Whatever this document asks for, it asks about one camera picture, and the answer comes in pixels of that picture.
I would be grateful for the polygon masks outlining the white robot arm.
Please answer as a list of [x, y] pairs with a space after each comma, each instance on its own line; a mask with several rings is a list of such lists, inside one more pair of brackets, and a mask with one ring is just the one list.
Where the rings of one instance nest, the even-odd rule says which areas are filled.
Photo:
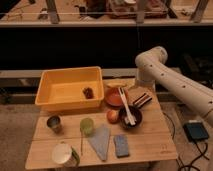
[[138, 84], [160, 83], [213, 127], [213, 90], [168, 68], [167, 59], [167, 51], [162, 46], [140, 53], [135, 59]]

